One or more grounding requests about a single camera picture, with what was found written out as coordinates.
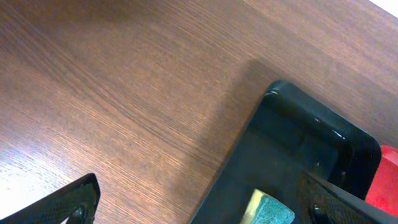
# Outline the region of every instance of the wooden table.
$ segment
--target wooden table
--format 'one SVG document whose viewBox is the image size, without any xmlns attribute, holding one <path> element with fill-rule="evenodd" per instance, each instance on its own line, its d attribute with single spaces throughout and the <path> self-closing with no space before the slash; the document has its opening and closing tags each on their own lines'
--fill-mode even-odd
<svg viewBox="0 0 398 224">
<path fill-rule="evenodd" d="M 366 0 L 0 1 L 0 217 L 94 172 L 97 223 L 186 223 L 268 84 L 398 146 L 398 19 Z"/>
</svg>

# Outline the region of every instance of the red object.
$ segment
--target red object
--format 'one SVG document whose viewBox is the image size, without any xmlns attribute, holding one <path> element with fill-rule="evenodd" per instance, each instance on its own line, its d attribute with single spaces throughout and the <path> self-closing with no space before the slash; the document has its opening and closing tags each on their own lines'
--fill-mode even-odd
<svg viewBox="0 0 398 224">
<path fill-rule="evenodd" d="M 382 157 L 365 201 L 398 217 L 398 149 L 381 146 Z"/>
</svg>

